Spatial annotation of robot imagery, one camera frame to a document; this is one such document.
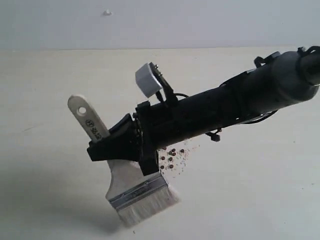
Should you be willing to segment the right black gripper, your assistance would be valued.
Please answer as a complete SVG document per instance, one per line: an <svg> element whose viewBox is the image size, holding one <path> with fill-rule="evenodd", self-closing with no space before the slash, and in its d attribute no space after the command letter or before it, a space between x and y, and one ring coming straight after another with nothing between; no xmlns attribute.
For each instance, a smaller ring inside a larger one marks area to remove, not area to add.
<svg viewBox="0 0 320 240"><path fill-rule="evenodd" d="M240 96L228 87L217 87L183 99L173 98L151 105L140 103L110 128L110 136L89 142L93 162L127 160L138 162L144 175L159 170L156 151L169 145L235 125L240 120Z"/></svg>

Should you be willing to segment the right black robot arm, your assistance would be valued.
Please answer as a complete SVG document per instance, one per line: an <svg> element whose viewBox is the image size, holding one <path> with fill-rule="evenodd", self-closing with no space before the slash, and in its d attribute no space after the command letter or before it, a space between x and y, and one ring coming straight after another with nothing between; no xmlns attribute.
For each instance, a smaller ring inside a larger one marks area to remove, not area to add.
<svg viewBox="0 0 320 240"><path fill-rule="evenodd" d="M219 87L186 96L175 93L158 68L151 76L163 93L158 104L140 103L110 129L109 137L90 142L92 161L137 162L147 176L159 170L158 149L207 135L220 141L223 128L263 121L278 110L312 99L320 87L320 48L299 48L257 57L255 68L223 82Z"/></svg>

